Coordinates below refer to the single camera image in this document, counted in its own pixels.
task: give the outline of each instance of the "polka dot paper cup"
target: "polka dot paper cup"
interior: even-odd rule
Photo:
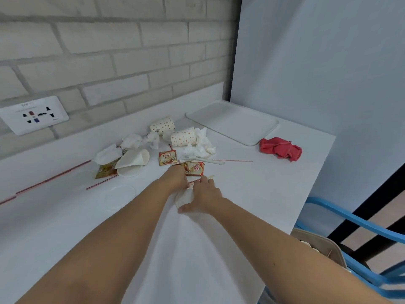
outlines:
[[[197,145],[197,137],[194,132],[194,127],[175,132],[171,135],[173,147],[187,146],[187,144]]]
[[[159,133],[159,135],[162,135],[163,132],[165,132],[165,131],[174,131],[175,124],[168,116],[168,117],[165,117],[164,119],[161,119],[161,120],[151,124],[150,129],[151,129],[151,131],[157,132],[157,133]]]

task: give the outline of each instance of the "white tray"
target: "white tray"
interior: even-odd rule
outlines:
[[[186,116],[247,146],[256,145],[279,125],[274,116],[227,101],[214,101]]]

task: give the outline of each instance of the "white plastic fork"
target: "white plastic fork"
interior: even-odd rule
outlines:
[[[199,160],[199,161],[202,161],[202,162],[214,163],[214,164],[219,164],[219,165],[224,165],[225,164],[225,162],[223,162],[223,161],[214,161],[214,160],[210,160],[210,159],[197,158],[197,157],[191,156],[189,154],[183,154],[181,156],[181,159],[187,160],[187,161],[189,161],[189,160]]]

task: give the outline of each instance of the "forearm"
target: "forearm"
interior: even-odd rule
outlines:
[[[159,180],[151,183],[84,237],[18,304],[33,303],[33,299],[47,303],[43,291],[50,282],[58,282],[55,290],[50,290],[57,299],[63,293],[58,288],[73,286],[76,303],[119,303],[146,254],[169,195]]]
[[[210,214],[280,303],[389,303],[332,260],[229,200]]]

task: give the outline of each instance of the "hand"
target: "hand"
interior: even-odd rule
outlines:
[[[194,183],[194,199],[190,204],[181,206],[179,213],[203,212],[210,213],[223,199],[221,190],[215,187],[213,179],[202,176],[200,181]]]
[[[165,188],[169,189],[170,194],[188,188],[185,170],[181,165],[172,165],[160,177],[159,181],[163,183]]]

